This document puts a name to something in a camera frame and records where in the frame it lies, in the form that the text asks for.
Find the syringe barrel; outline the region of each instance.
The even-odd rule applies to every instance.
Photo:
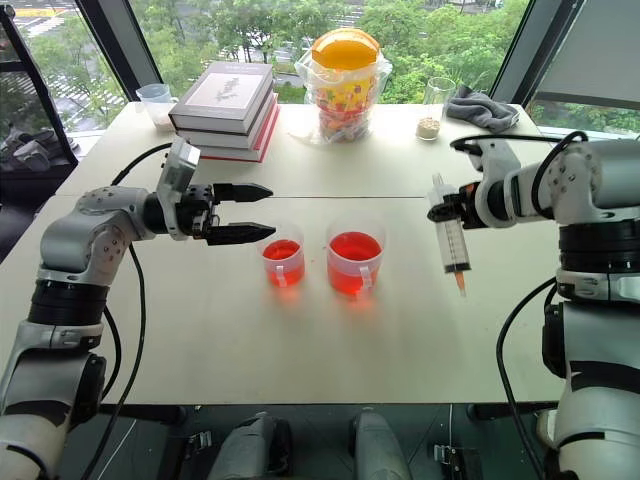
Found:
[[[436,224],[440,257],[446,273],[470,270],[469,254],[460,220]]]

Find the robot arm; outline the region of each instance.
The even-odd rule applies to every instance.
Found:
[[[452,146],[469,154],[483,179],[446,196],[431,220],[460,218],[466,229],[546,218],[560,224],[556,280],[567,301],[545,311],[542,354],[566,383],[547,478],[637,479],[640,143],[571,143],[525,168],[504,141],[460,139]]]
[[[433,208],[432,220],[461,217],[466,229],[506,228],[544,220],[534,208],[532,188],[540,164],[522,168],[505,141],[479,139],[452,146],[469,155],[480,182]],[[551,160],[543,172],[538,201],[561,225],[619,222],[640,215],[640,144],[633,140],[579,142]]]
[[[88,192],[45,231],[28,318],[0,382],[0,478],[54,478],[67,432],[97,412],[106,362],[99,345],[109,286],[129,245],[169,233],[209,245],[261,240],[275,229],[220,226],[221,201],[252,202],[257,185],[190,185],[199,151],[177,139],[157,192],[118,186]]]

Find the syringe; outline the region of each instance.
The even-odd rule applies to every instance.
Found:
[[[433,175],[433,190],[429,192],[429,201],[432,207],[444,203],[445,195],[455,193],[457,193],[456,189],[451,185],[445,185],[439,173]],[[471,265],[462,233],[462,223],[459,218],[436,223],[436,232],[444,271],[455,275],[460,294],[466,297],[463,272],[471,270]]]

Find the syringe tip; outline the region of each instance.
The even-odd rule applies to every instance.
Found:
[[[463,297],[467,296],[467,290],[464,285],[464,274],[462,272],[455,272],[456,283],[458,284],[458,289],[460,290],[460,295]]]

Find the cup handle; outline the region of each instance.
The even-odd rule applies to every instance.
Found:
[[[358,294],[367,293],[373,287],[373,280],[371,279],[371,271],[369,267],[360,267],[360,277],[362,278],[362,287],[358,291]]]
[[[284,267],[282,265],[276,265],[276,278],[278,279],[279,286],[287,286],[287,279],[284,278]]]

